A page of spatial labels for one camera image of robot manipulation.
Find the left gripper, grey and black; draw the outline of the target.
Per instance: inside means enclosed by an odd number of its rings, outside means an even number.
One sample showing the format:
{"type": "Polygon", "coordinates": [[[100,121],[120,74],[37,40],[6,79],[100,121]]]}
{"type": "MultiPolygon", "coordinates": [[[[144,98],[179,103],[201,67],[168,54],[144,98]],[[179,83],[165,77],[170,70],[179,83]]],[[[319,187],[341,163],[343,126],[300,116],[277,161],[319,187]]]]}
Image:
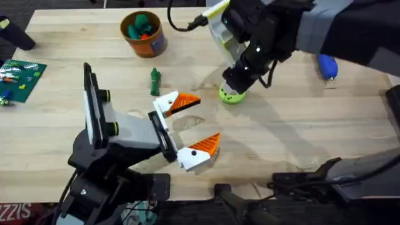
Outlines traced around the left gripper, grey and black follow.
{"type": "Polygon", "coordinates": [[[110,104],[96,116],[94,107],[86,105],[85,128],[76,136],[67,163],[80,173],[114,176],[162,154],[167,162],[177,160],[185,171],[190,171],[211,160],[221,133],[177,151],[158,114],[168,118],[200,103],[200,97],[173,91],[153,101],[156,111],[151,111],[147,119],[116,112],[110,104]]]}

